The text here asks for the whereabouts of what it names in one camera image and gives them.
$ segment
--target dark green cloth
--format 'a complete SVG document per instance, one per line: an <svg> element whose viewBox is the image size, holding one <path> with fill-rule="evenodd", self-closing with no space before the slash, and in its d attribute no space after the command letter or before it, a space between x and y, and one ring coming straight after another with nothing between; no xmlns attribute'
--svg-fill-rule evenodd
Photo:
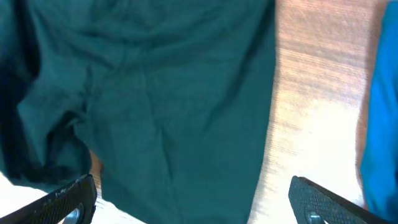
<svg viewBox="0 0 398 224"><path fill-rule="evenodd" d="M103 198L144 222L246 223L271 105L274 8L1 0L0 77L18 82L2 93L15 109L1 125L1 170L50 190L87 173L91 149Z"/></svg>

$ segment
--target wooden surface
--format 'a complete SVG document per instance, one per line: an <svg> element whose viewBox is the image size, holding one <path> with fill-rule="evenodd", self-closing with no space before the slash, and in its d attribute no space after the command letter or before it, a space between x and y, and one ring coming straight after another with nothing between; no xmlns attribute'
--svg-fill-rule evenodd
<svg viewBox="0 0 398 224"><path fill-rule="evenodd" d="M278 66L249 223L296 223L287 198L293 175L363 206L357 166L385 5L385 0L277 1ZM99 172L94 157L92 173L100 187ZM10 183L0 179L0 192L15 195ZM13 190L33 195L33 189ZM100 193L93 223L140 223L103 201Z"/></svg>

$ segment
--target blue fabric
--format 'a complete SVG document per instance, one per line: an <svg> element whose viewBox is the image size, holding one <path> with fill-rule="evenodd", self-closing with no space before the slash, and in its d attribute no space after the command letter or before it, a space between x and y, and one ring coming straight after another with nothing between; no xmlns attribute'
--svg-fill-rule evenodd
<svg viewBox="0 0 398 224"><path fill-rule="evenodd" d="M369 210L398 223L398 2L382 22L361 173Z"/></svg>

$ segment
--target black object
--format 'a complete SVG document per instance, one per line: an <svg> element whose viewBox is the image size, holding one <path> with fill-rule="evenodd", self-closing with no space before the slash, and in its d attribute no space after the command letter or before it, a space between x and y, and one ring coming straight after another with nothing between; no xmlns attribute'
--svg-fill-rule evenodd
<svg viewBox="0 0 398 224"><path fill-rule="evenodd" d="M292 178L289 200L298 224L388 223L304 178Z"/></svg>
<svg viewBox="0 0 398 224"><path fill-rule="evenodd" d="M84 175L66 186L13 212L0 223L89 224L93 219L97 191L92 175Z"/></svg>

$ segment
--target garment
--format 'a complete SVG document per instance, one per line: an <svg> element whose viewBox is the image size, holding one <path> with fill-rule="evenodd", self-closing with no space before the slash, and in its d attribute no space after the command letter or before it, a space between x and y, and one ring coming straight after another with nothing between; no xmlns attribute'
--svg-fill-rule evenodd
<svg viewBox="0 0 398 224"><path fill-rule="evenodd" d="M398 2L382 22L369 97L368 135L361 164L369 210L398 223Z"/></svg>
<svg viewBox="0 0 398 224"><path fill-rule="evenodd" d="M0 77L17 86L2 93L15 107L1 170L50 190L87 173L91 149L103 198L146 223L246 223L271 105L274 8L0 1L0 65L11 71Z"/></svg>

